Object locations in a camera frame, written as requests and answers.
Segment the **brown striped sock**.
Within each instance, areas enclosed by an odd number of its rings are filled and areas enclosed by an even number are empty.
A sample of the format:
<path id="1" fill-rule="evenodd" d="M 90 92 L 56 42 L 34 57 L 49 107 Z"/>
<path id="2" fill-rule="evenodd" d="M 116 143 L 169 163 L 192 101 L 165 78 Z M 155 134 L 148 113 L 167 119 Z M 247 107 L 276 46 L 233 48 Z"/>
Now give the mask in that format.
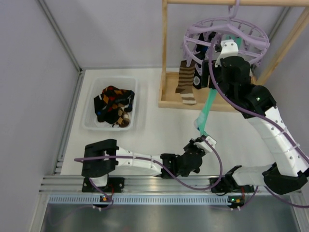
<path id="1" fill-rule="evenodd" d="M 187 61 L 181 61 L 178 75 L 178 85 L 175 93 L 179 93 L 183 104 L 195 105 L 197 102 L 193 94 L 193 80 L 195 77 L 195 61 L 187 66 Z"/>

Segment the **mint green sock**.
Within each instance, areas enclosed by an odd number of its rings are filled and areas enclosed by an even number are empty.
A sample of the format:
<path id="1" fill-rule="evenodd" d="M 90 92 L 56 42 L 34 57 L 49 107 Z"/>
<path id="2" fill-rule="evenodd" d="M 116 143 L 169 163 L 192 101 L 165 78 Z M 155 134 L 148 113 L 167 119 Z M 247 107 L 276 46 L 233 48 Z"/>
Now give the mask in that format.
<path id="1" fill-rule="evenodd" d="M 200 135 L 208 136 L 208 133 L 205 131 L 205 126 L 212 104 L 216 98 L 216 95 L 217 90 L 210 89 L 206 102 L 203 106 L 203 109 L 200 111 L 198 118 L 194 121 L 194 126 L 199 131 Z"/>
<path id="2" fill-rule="evenodd" d="M 224 40 L 233 40 L 237 44 L 238 49 L 241 48 L 243 42 L 243 39 L 241 37 L 233 34 L 226 34 Z"/>

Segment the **black blue sport sock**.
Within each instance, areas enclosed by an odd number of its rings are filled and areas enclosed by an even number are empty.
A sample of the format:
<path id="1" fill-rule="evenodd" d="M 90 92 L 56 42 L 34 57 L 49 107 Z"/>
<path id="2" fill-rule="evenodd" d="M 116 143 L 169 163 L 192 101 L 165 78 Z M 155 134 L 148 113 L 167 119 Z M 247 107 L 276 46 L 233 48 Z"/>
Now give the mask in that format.
<path id="1" fill-rule="evenodd" d="M 133 109 L 133 100 L 135 93 L 132 90 L 117 89 L 107 87 L 102 93 L 94 98 L 95 114 L 98 122 L 108 122 L 110 124 L 116 122 L 118 108 L 120 104 L 127 106 L 124 109 L 129 113 Z"/>

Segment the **red yellow black argyle sock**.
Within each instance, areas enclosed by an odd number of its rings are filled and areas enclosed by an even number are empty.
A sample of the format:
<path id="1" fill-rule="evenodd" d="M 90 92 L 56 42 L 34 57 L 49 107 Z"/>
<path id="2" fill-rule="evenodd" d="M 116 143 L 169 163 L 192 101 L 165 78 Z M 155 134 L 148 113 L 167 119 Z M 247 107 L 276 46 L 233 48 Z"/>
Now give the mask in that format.
<path id="1" fill-rule="evenodd" d="M 108 86 L 102 90 L 101 94 L 107 104 L 117 104 L 128 98 L 129 91 L 126 89 L 118 89 L 114 86 Z"/>

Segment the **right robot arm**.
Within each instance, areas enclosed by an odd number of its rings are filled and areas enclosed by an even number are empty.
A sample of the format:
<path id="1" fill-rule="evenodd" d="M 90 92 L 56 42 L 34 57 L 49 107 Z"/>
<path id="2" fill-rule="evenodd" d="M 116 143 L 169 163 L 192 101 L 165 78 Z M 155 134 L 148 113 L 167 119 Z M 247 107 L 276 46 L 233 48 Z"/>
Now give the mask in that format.
<path id="1" fill-rule="evenodd" d="M 301 189 L 309 176 L 309 159 L 283 122 L 270 91 L 251 83 L 250 64 L 244 58 L 229 56 L 202 62 L 202 78 L 255 128 L 274 163 L 267 166 L 235 166 L 225 174 L 228 185 L 265 186 L 283 195 Z"/>

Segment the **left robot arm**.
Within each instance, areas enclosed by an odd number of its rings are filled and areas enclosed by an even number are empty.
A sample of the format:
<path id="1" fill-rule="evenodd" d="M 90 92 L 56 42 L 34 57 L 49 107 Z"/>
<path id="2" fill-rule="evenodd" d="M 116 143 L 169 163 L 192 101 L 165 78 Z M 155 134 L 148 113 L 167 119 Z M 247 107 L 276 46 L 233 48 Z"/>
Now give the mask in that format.
<path id="1" fill-rule="evenodd" d="M 90 178 L 96 186 L 104 187 L 108 174 L 116 169 L 163 179 L 199 173 L 202 158 L 209 153 L 209 146 L 197 138 L 191 139 L 183 149 L 182 155 L 163 153 L 154 157 L 121 148 L 115 139 L 103 140 L 85 146 L 82 176 Z"/>

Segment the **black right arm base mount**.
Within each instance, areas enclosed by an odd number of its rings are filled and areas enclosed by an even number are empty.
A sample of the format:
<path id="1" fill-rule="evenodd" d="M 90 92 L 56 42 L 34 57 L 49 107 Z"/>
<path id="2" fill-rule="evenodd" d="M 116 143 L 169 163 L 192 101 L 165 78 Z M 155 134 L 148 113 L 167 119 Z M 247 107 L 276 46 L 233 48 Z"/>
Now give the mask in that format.
<path id="1" fill-rule="evenodd" d="M 236 192 L 238 190 L 238 186 L 236 182 L 229 177 L 223 177 L 218 182 L 218 184 L 211 188 L 211 192 L 217 195 L 225 195 L 227 193 Z"/>

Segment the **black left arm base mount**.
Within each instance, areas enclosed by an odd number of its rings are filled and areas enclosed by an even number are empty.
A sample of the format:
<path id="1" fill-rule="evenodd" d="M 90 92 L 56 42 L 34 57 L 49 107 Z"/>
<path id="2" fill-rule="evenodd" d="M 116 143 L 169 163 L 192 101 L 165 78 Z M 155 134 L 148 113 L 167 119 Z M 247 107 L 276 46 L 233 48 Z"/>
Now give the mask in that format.
<path id="1" fill-rule="evenodd" d="M 99 183 L 92 181 L 98 189 L 106 193 L 121 193 L 125 186 L 125 179 L 123 177 L 108 177 L 107 183 Z M 89 178 L 84 178 L 82 185 L 82 192 L 84 193 L 99 193 L 99 191 L 91 184 Z"/>

